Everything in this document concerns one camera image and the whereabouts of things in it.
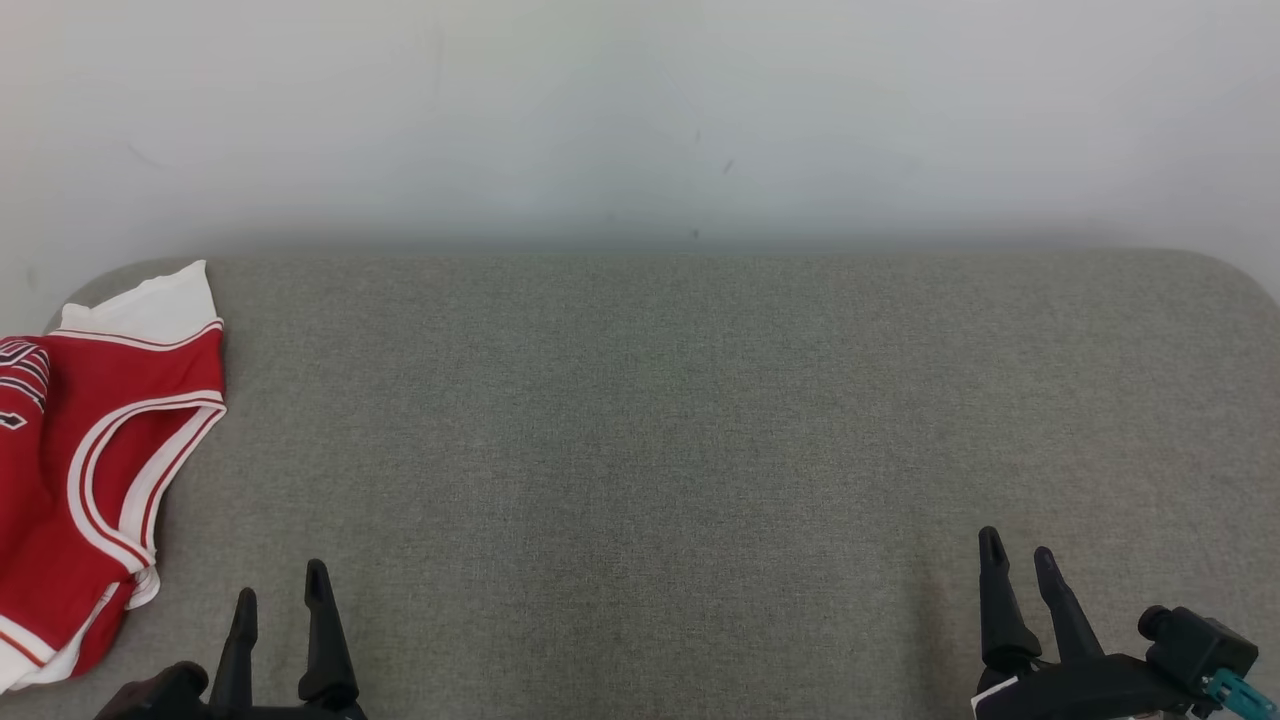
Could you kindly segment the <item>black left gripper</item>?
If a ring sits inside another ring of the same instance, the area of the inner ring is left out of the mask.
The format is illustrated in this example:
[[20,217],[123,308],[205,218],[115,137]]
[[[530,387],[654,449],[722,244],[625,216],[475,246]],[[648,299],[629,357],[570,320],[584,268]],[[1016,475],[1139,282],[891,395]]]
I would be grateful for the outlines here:
[[205,705],[205,720],[369,720],[326,565],[306,566],[303,603],[310,612],[306,670],[296,706],[253,706],[252,652],[259,638],[257,597],[242,589]]

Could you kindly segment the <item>red Bulls 23 jersey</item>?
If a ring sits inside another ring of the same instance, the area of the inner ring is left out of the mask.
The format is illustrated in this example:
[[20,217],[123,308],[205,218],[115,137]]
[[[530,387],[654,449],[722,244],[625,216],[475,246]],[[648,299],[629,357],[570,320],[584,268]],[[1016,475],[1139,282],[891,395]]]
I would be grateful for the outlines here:
[[227,413],[205,261],[0,338],[0,694],[87,673],[160,589],[156,527]]

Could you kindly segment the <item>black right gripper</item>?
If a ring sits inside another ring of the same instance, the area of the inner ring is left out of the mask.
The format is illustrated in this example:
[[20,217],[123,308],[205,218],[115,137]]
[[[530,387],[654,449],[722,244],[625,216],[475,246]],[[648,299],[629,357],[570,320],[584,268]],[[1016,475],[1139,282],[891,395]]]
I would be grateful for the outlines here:
[[1034,669],[1041,642],[1023,619],[998,530],[982,528],[978,547],[980,659],[988,671],[1010,678],[991,682],[972,698],[974,720],[1124,720],[1183,715],[1203,703],[1202,696],[1139,659],[1105,656],[1078,597],[1044,546],[1034,552],[1036,578],[1053,624],[1060,664]]

